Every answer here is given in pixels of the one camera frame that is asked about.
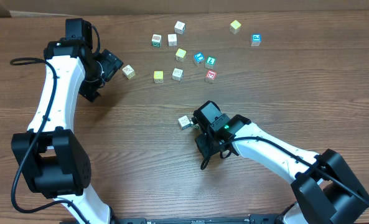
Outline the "bee block blue side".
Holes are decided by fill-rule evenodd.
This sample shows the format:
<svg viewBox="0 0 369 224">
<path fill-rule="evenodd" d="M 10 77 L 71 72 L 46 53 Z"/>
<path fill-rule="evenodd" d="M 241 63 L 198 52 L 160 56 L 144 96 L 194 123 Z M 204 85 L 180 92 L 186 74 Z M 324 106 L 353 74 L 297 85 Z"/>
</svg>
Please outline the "bee block blue side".
<svg viewBox="0 0 369 224">
<path fill-rule="evenodd" d="M 178 119 L 178 123 L 181 129 L 187 129 L 192 126 L 191 120 L 188 118 L 188 116 L 183 116 Z"/>
</svg>

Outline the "red top block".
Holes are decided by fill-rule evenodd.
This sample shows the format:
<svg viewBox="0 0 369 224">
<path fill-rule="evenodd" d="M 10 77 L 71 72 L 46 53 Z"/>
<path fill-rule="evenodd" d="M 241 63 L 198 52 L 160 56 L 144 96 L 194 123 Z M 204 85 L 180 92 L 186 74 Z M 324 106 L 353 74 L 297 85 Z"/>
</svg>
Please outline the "red top block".
<svg viewBox="0 0 369 224">
<path fill-rule="evenodd" d="M 213 83 L 215 81 L 217 77 L 217 72 L 214 70 L 208 70 L 206 76 L 205 76 L 205 81 L 209 82 L 209 83 Z"/>
</svg>

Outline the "white block blue side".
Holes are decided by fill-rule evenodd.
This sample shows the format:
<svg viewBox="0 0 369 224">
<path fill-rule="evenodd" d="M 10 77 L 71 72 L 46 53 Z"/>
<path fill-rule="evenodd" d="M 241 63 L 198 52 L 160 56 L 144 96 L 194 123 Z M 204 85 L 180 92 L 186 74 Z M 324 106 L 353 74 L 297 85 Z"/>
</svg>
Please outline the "white block blue side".
<svg viewBox="0 0 369 224">
<path fill-rule="evenodd" d="M 175 68 L 174 71 L 172 72 L 172 79 L 180 82 L 183 78 L 183 74 L 184 74 L 183 70 Z"/>
</svg>

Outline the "elephant block green side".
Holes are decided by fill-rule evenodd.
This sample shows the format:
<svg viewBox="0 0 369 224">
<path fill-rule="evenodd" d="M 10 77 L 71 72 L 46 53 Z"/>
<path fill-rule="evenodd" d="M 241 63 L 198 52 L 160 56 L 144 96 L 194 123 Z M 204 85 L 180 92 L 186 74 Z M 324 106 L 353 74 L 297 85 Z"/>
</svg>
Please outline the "elephant block green side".
<svg viewBox="0 0 369 224">
<path fill-rule="evenodd" d="M 196 117 L 191 118 L 192 127 L 195 129 L 200 129 L 199 122 L 197 121 Z"/>
</svg>

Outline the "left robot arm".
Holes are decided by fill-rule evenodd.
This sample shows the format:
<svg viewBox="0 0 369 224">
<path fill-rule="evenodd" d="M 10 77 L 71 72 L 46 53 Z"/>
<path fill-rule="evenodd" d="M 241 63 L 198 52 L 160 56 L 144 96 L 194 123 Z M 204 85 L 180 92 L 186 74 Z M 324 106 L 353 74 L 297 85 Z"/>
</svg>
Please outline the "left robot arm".
<svg viewBox="0 0 369 224">
<path fill-rule="evenodd" d="M 79 96 L 94 101 L 99 89 L 123 66 L 90 22 L 65 21 L 65 36 L 51 41 L 42 58 L 22 57 L 11 65 L 45 65 L 45 83 L 27 131 L 12 137 L 11 149 L 23 178 L 33 193 L 49 205 L 63 205 L 77 223 L 118 223 L 113 209 L 91 186 L 91 162 L 75 137 L 73 122 Z"/>
</svg>

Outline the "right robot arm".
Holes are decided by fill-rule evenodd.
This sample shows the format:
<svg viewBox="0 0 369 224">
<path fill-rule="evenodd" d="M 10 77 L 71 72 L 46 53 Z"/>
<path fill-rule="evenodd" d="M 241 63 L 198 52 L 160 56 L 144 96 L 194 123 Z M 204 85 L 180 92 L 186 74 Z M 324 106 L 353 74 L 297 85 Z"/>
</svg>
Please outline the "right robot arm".
<svg viewBox="0 0 369 224">
<path fill-rule="evenodd" d="M 275 223 L 355 223 L 369 208 L 364 186 L 331 149 L 319 154 L 292 146 L 244 116 L 229 118 L 212 101 L 194 111 L 192 122 L 201 130 L 195 142 L 202 169 L 213 155 L 226 152 L 260 163 L 291 186 L 296 201 Z"/>
</svg>

